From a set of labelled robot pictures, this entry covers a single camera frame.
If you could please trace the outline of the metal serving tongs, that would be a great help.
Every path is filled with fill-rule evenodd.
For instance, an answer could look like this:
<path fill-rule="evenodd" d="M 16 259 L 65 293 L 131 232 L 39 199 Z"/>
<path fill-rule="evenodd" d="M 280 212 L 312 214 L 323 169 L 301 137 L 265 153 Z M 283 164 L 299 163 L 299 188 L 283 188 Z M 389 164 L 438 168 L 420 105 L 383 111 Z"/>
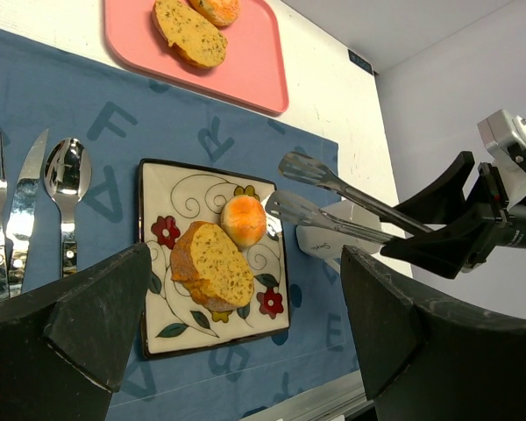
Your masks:
<path fill-rule="evenodd" d="M 329 230 L 380 246 L 400 240 L 382 231 L 381 222 L 414 236 L 433 232 L 426 224 L 354 188 L 327 165 L 304 153 L 286 153 L 278 169 L 289 180 L 327 189 L 342 198 L 339 202 L 320 207 L 293 192 L 277 189 L 267 199 L 265 209 L 267 214 L 283 222 Z"/>

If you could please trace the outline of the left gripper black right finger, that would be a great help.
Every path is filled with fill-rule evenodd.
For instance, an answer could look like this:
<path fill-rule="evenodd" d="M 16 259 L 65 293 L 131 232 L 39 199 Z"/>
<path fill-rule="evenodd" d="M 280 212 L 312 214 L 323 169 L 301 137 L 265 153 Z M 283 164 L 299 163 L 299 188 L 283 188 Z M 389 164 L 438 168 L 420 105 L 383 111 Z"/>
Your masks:
<path fill-rule="evenodd" d="M 458 300 L 354 246 L 341 281 L 381 420 L 526 420 L 526 320 Z"/>

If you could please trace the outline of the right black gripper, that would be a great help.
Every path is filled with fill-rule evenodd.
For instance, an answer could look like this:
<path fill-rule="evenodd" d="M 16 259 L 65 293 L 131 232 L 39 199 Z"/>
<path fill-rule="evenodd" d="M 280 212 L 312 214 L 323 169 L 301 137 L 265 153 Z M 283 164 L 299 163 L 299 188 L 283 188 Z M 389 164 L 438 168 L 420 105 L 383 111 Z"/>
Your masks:
<path fill-rule="evenodd" d="M 465 199 L 463 188 L 473 166 L 473 153 L 460 152 L 434 182 L 395 206 L 418 222 L 445 227 L 394 239 L 380 254 L 454 279 L 484 264 L 497 246 L 526 249 L 526 197 L 510 205 L 499 169 L 482 162 Z"/>

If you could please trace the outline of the round bread roll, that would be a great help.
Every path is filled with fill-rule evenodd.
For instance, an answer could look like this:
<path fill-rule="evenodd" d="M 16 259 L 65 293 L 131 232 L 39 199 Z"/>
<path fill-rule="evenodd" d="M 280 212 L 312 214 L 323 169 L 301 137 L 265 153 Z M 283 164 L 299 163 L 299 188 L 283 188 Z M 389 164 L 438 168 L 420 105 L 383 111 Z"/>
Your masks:
<path fill-rule="evenodd" d="M 252 196 L 235 196 L 224 206 L 220 226 L 240 248 L 257 244 L 267 232 L 267 214 Z"/>

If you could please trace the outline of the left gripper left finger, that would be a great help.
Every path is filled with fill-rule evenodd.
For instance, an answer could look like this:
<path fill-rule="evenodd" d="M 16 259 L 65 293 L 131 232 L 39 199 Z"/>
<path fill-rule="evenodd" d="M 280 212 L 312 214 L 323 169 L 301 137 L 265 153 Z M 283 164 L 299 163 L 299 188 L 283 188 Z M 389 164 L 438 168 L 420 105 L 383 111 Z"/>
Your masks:
<path fill-rule="evenodd" d="M 137 243 L 0 303 L 0 420 L 103 420 L 151 277 Z"/>

